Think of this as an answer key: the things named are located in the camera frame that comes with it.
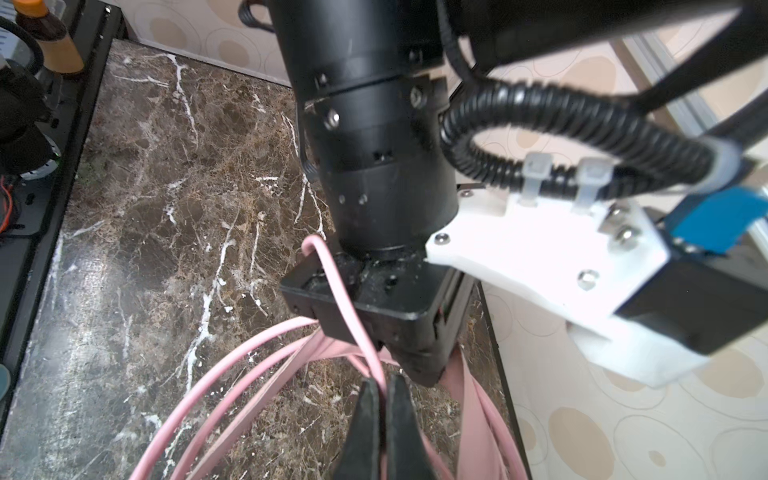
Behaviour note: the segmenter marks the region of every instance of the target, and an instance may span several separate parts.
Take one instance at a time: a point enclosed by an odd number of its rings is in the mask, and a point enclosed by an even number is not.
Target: brown marble surface
[[[0,478],[127,478],[212,365],[290,317],[278,291],[301,240],[332,229],[296,158],[287,88],[115,41],[0,450]],[[477,293],[462,344],[507,415]],[[166,478],[240,362],[187,417]],[[330,478],[360,377],[341,360],[293,379],[212,478]],[[253,395],[251,387],[247,395]],[[414,386],[419,422],[451,461],[460,412]]]

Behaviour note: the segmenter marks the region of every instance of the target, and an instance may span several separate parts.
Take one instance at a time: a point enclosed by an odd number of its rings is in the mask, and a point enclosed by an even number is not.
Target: black metal frame
[[[118,7],[98,0],[70,0],[67,3],[68,9],[63,21],[69,26],[72,39],[83,59],[87,60],[87,74],[77,80],[62,80],[46,71],[40,78],[43,85],[49,88],[49,93],[60,92],[58,106],[50,122],[40,127],[61,147],[62,159],[60,168],[51,179],[39,183],[30,182],[16,190],[15,196],[18,198],[26,198],[28,193],[37,191],[35,202],[38,207],[35,209],[40,210],[37,219],[39,223],[34,230],[26,232],[26,236],[23,229],[16,230],[14,236],[6,238],[6,244],[0,247],[0,262],[14,265],[16,269],[4,271],[3,276],[17,279],[12,286],[3,286],[4,292],[11,291],[5,288],[13,288],[13,291],[4,298],[8,303],[0,306],[0,313],[6,313],[0,318],[0,355],[3,365],[12,375],[11,388],[0,400],[0,435],[5,428],[13,389],[38,313],[51,258],[55,253],[111,41],[124,28],[123,15]]]

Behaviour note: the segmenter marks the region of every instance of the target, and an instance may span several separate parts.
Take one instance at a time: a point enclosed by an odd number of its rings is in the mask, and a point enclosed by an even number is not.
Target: bottle label
[[[85,64],[78,53],[78,48],[74,46],[72,38],[67,34],[60,40],[45,41],[38,40],[40,49],[43,51],[45,61],[43,65],[57,73],[77,73]]]

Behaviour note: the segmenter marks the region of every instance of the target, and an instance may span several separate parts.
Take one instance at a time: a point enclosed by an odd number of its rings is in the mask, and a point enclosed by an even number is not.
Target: marble table
[[[8,417],[0,478],[127,478],[195,381],[291,316],[278,283],[306,235],[332,230],[319,186],[299,167],[290,89],[115,41]],[[469,310],[462,346],[506,416],[477,293]],[[152,478],[168,476],[254,361],[308,332],[268,343],[226,374]],[[359,381],[341,360],[304,369],[211,478],[330,478]],[[425,433],[455,461],[458,404],[440,388],[413,386],[412,396]]]

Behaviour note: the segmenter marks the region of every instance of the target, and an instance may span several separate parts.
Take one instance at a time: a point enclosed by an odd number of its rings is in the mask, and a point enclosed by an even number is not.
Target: red wire
[[[8,223],[10,223],[11,215],[13,213],[13,196],[11,195],[11,192],[8,190],[8,188],[5,187],[5,175],[0,177],[0,187],[2,187],[2,191],[5,192],[5,196],[8,198],[8,201],[5,202],[7,207],[5,212],[5,219],[3,220],[2,225],[0,225],[0,233],[3,233],[8,228]]]

